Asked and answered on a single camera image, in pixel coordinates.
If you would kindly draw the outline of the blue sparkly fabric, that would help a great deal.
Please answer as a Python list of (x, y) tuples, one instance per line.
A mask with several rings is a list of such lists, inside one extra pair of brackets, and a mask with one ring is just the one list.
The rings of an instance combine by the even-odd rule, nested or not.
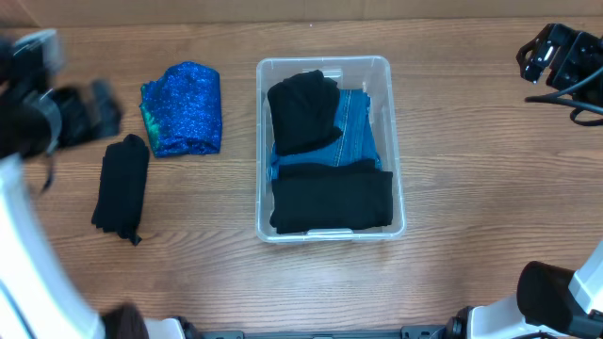
[(220, 152), (220, 74), (185, 61), (140, 87), (139, 109), (157, 158)]

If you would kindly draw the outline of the narrow black garment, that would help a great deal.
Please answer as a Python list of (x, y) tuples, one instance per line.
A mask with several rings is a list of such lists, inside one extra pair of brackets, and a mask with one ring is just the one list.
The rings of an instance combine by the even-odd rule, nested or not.
[(91, 223), (137, 246), (150, 151), (144, 140), (130, 134), (107, 146), (100, 175), (98, 202)]

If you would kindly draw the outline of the blue denim jeans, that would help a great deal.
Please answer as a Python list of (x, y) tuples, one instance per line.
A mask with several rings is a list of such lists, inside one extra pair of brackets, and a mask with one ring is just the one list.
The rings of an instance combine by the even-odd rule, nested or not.
[(281, 166), (298, 163), (340, 167), (372, 159), (375, 167), (378, 170), (382, 169), (381, 158), (376, 150), (369, 122), (370, 97), (361, 89), (341, 89), (339, 93), (334, 126), (342, 132), (342, 135), (332, 144), (309, 153), (280, 156), (276, 154), (275, 148), (272, 148), (267, 169), (270, 180), (278, 177)]

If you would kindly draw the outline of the wide black garment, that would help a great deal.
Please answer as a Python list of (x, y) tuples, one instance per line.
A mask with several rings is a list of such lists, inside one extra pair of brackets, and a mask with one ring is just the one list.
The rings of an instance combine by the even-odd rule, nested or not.
[(373, 159), (340, 167), (300, 163), (280, 167), (272, 181), (270, 225), (278, 234), (366, 230), (393, 220), (393, 173)]

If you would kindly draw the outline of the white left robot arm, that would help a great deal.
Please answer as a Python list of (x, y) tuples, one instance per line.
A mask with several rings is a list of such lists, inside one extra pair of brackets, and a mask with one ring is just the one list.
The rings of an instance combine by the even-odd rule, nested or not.
[(49, 78), (63, 64), (57, 32), (1, 40), (1, 318), (5, 337), (183, 338), (176, 318), (143, 318), (126, 304), (106, 315), (80, 296), (47, 242), (27, 191), (23, 162), (117, 131), (107, 87), (93, 111), (59, 104)]

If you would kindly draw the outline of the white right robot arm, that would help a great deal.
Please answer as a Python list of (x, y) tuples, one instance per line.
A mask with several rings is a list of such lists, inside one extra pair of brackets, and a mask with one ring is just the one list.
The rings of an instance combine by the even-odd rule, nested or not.
[[(547, 24), (522, 46), (516, 61), (523, 79), (544, 72), (553, 90), (529, 103), (570, 108), (584, 127), (602, 124), (602, 40), (564, 24)], [(513, 296), (487, 306), (466, 307), (433, 333), (435, 338), (599, 338), (602, 335), (602, 249), (578, 270), (532, 261)]]

